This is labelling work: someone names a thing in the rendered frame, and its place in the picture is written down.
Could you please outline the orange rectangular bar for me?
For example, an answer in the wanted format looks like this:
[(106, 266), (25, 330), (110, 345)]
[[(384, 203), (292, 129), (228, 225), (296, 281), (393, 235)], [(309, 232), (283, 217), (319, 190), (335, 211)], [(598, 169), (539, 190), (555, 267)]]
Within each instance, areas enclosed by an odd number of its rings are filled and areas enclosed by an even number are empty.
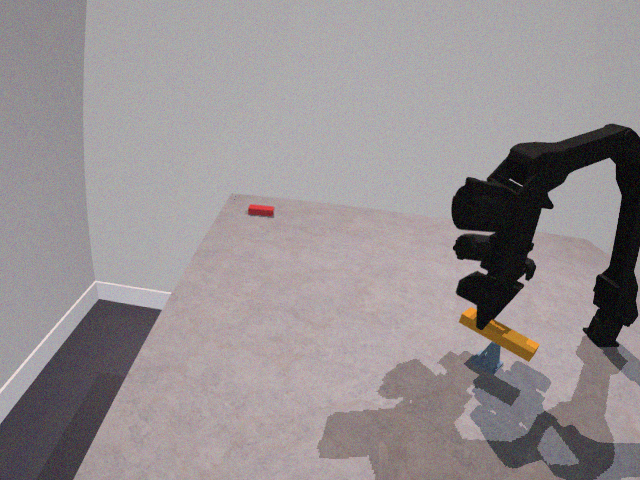
[(513, 352), (515, 355), (522, 357), (526, 361), (530, 361), (535, 355), (540, 344), (528, 339), (526, 336), (519, 334), (517, 331), (509, 329), (506, 325), (492, 319), (488, 324), (480, 330), (476, 328), (477, 314), (476, 309), (470, 308), (461, 314), (458, 323), (469, 327), (471, 330), (481, 334), (487, 339), (493, 341), (501, 347)]

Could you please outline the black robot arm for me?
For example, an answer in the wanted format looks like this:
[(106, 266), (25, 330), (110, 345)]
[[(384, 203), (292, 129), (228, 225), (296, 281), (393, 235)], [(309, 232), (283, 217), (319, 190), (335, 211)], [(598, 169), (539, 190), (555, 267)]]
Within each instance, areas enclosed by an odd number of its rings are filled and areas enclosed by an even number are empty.
[[(622, 201), (610, 266), (596, 277), (593, 290), (593, 304), (600, 309), (582, 329), (599, 348), (620, 346), (616, 338), (622, 326), (630, 327), (638, 317), (634, 269), (640, 250), (640, 137), (633, 129), (612, 123), (556, 143), (516, 144), (487, 181), (466, 178), (451, 209), (459, 230), (501, 231), (532, 240), (542, 208), (554, 207), (548, 192), (570, 172), (608, 158), (616, 164)], [(489, 239), (462, 234), (453, 246), (457, 259), (481, 261), (487, 270), (494, 249)]]

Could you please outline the red rectangular bar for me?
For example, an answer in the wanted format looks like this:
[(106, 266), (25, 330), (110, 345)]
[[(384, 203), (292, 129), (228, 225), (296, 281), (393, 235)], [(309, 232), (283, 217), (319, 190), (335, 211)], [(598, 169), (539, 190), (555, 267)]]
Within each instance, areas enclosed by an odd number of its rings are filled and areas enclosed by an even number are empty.
[(273, 215), (273, 209), (274, 209), (274, 206), (250, 205), (249, 208), (248, 208), (248, 214), (272, 216)]

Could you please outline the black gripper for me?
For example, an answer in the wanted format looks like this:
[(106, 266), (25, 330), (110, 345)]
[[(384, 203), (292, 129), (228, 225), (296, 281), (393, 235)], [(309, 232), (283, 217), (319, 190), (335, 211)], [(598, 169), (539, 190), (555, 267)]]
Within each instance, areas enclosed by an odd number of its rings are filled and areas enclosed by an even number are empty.
[(524, 287), (517, 280), (526, 274), (525, 280), (533, 278), (536, 265), (527, 258), (533, 250), (532, 240), (521, 240), (501, 231), (490, 234), (494, 244), (488, 274), (476, 271), (459, 280), (456, 295), (477, 305), (476, 328), (482, 330), (489, 321), (510, 303)]

